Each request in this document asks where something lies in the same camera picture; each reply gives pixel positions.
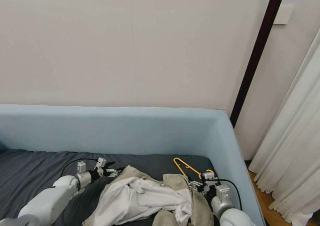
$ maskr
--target white cloth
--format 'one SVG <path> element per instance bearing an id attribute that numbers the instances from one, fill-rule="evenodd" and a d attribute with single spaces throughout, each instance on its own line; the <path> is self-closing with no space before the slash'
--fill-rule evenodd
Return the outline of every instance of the white cloth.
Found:
<path id="1" fill-rule="evenodd" d="M 174 191 L 150 180 L 130 177 L 110 186 L 95 210 L 93 226 L 122 224 L 150 216 L 160 209 L 175 210 L 178 225 L 192 215 L 188 189 Z"/>
<path id="2" fill-rule="evenodd" d="M 295 226 L 320 209 L 320 31 L 249 170 Z"/>

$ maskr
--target white robot arm segment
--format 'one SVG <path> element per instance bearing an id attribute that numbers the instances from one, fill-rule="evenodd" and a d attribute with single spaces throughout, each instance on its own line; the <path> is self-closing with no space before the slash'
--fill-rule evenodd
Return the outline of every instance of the white robot arm segment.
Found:
<path id="1" fill-rule="evenodd" d="M 86 164 L 78 162 L 76 176 L 62 176 L 31 199 L 19 212 L 17 219 L 5 218 L 0 226 L 50 226 L 52 225 L 69 201 L 81 194 L 85 187 L 100 177 L 116 177 L 122 169 L 109 169 L 104 158 L 99 158 L 94 170 L 86 171 Z"/>

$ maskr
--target white curtain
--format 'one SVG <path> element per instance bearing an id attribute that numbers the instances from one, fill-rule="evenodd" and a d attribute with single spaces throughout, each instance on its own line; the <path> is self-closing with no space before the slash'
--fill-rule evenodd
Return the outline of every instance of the white curtain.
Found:
<path id="1" fill-rule="evenodd" d="M 249 170 L 269 209 L 293 225 L 306 225 L 320 209 L 320 32 L 312 43 L 278 115 Z"/>

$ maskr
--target beige towel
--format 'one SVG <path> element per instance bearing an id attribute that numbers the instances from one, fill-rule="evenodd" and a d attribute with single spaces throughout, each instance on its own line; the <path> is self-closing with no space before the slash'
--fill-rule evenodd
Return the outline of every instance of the beige towel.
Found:
<path id="1" fill-rule="evenodd" d="M 110 184 L 107 184 L 102 191 L 100 198 L 108 188 L 113 184 L 120 180 L 129 178 L 129 177 L 139 177 L 142 179 L 147 179 L 154 181 L 159 184 L 164 184 L 165 186 L 169 186 L 174 190 L 180 190 L 184 188 L 188 188 L 188 179 L 180 174 L 164 174 L 163 182 L 154 180 L 149 175 L 140 172 L 134 167 L 127 166 L 122 173 L 116 177 Z M 192 222 L 184 222 L 184 225 L 194 225 L 194 226 L 212 226 L 214 224 L 213 221 L 213 213 L 211 212 L 209 205 L 205 199 L 205 197 L 199 193 L 190 189 L 191 197 L 192 197 Z M 92 213 L 90 217 L 88 217 L 82 224 L 83 226 L 92 226 L 93 219 L 95 216 L 95 212 Z M 160 210 L 154 218 L 152 226 L 177 226 L 176 218 L 172 212 L 166 210 Z"/>

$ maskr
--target light switch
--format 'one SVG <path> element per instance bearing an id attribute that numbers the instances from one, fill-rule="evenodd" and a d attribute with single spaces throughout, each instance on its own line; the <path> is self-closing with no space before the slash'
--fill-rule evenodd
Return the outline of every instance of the light switch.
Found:
<path id="1" fill-rule="evenodd" d="M 293 10 L 292 4 L 280 5 L 278 13 L 274 20 L 274 25 L 285 25 L 288 23 L 291 12 Z"/>

